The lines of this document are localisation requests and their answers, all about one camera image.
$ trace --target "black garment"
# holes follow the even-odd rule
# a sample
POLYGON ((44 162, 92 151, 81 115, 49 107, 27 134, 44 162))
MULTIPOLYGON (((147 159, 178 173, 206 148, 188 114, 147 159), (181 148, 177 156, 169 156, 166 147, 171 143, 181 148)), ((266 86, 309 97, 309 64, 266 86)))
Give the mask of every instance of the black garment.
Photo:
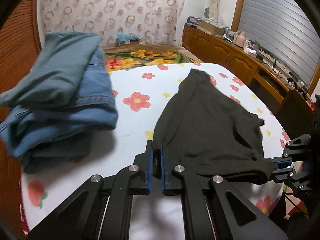
POLYGON ((191 69, 156 124, 153 147, 166 142, 199 175, 263 184, 276 166, 264 159, 261 125, 257 115, 217 90, 207 73, 191 69))

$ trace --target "silver screw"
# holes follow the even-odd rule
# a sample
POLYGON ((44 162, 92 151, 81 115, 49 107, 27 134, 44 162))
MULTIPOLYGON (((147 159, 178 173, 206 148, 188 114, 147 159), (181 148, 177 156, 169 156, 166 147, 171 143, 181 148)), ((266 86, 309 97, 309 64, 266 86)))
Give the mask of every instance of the silver screw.
POLYGON ((219 175, 216 175, 216 176, 213 176, 212 180, 215 182, 215 183, 221 183, 223 181, 223 177, 219 176, 219 175))
POLYGON ((177 165, 177 166, 175 166, 175 171, 177 171, 177 172, 183 172, 184 171, 184 167, 182 166, 182 165, 177 165))
POLYGON ((101 179, 101 177, 100 177, 99 175, 93 175, 93 176, 90 178, 90 180, 91 180, 92 182, 99 182, 100 179, 101 179))
POLYGON ((137 171, 138 169, 139 169, 139 166, 137 166, 137 165, 129 166, 129 171, 137 171))

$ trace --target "louvered wood panel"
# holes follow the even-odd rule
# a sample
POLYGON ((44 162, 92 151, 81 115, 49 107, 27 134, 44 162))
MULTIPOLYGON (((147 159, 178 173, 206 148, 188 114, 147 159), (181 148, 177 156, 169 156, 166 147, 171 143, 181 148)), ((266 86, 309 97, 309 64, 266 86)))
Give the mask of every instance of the louvered wood panel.
MULTIPOLYGON (((36 0, 22 0, 0 30, 0 93, 27 75, 40 52, 36 25, 36 0)), ((0 108, 0 119, 9 109, 0 108)), ((0 212, 20 238, 20 166, 9 158, 0 142, 0 212)))

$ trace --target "gray roller shutter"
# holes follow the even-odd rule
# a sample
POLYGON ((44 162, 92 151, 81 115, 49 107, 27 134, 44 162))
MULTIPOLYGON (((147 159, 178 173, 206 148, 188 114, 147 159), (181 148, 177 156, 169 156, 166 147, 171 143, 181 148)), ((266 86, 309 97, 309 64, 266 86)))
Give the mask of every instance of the gray roller shutter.
POLYGON ((320 56, 320 38, 294 0, 244 0, 239 30, 310 83, 320 56))

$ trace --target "floral tablecloth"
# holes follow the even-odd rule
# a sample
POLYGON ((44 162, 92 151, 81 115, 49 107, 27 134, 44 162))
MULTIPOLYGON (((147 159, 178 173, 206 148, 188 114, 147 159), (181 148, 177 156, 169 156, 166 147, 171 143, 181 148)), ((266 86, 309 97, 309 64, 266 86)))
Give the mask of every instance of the floral tablecloth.
MULTIPOLYGON (((91 154, 83 160, 65 163, 35 175, 22 174, 23 208, 31 230, 77 187, 93 174, 116 174, 144 152, 146 141, 178 85, 191 68, 210 74, 212 85, 249 112, 265 120, 261 127, 265 157, 281 156, 287 134, 260 99, 237 77, 217 64, 188 63, 143 66, 111 72, 111 81, 119 111, 117 128, 94 135, 91 154)), ((283 185, 234 183, 263 213, 269 214, 282 194, 283 185)), ((175 239, 184 237, 179 196, 165 197, 155 179, 150 196, 134 196, 129 238, 134 240, 175 239)))

